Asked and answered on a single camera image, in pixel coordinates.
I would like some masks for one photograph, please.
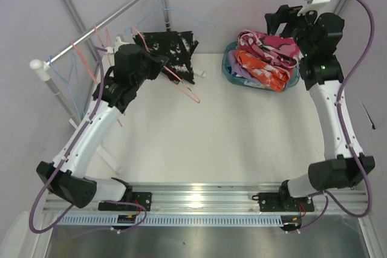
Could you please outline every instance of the pink cloth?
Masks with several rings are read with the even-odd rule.
[[[292,38],[283,39],[258,31],[243,30],[238,35],[238,45],[274,66],[294,68],[299,63],[300,50]]]

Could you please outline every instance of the white end cap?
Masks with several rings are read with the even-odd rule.
[[[32,60],[30,62],[30,68],[36,72],[43,82],[51,79],[50,75],[44,70],[44,63],[41,60]]]

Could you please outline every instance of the orange cloth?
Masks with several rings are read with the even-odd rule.
[[[239,64],[246,69],[253,77],[261,83],[270,87],[276,92],[282,92],[286,82],[290,80],[293,69],[284,69],[280,66],[273,66],[263,60],[247,53],[241,48],[235,51],[235,57]]]

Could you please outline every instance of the gray floor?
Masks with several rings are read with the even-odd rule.
[[[278,228],[140,227],[59,242],[90,227],[60,226],[46,258],[369,257],[357,219],[326,216],[301,234]]]

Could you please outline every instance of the robotic arm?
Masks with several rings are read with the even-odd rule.
[[[167,57],[150,54],[138,45],[126,44],[119,47],[114,54],[115,65],[105,74],[102,98],[93,119],[89,120],[89,117],[98,102],[101,84],[93,94],[94,100],[91,101],[85,118],[64,149],[51,163],[42,161],[36,169],[41,180],[46,183],[59,163],[65,160],[48,188],[51,193],[83,208],[92,201],[119,201],[131,190],[128,184],[118,179],[87,178],[86,170],[103,137],[135,99],[142,83],[146,79],[156,79],[167,61]],[[74,141],[74,147],[65,157],[65,152]]]
[[[329,1],[307,0],[304,7],[282,5],[276,13],[265,15],[268,34],[275,34],[279,25],[286,23],[281,36],[292,37],[304,56],[300,62],[300,74],[316,105],[325,145],[325,161],[311,164],[307,174],[282,183],[279,198],[283,201],[331,188],[358,185],[363,176],[350,148],[366,174],[375,167],[374,158],[364,156],[355,136],[344,93],[337,104],[337,94],[344,78],[334,52],[342,38],[344,20],[334,13],[318,15],[317,10]],[[341,107],[350,144],[346,144],[337,105]]]

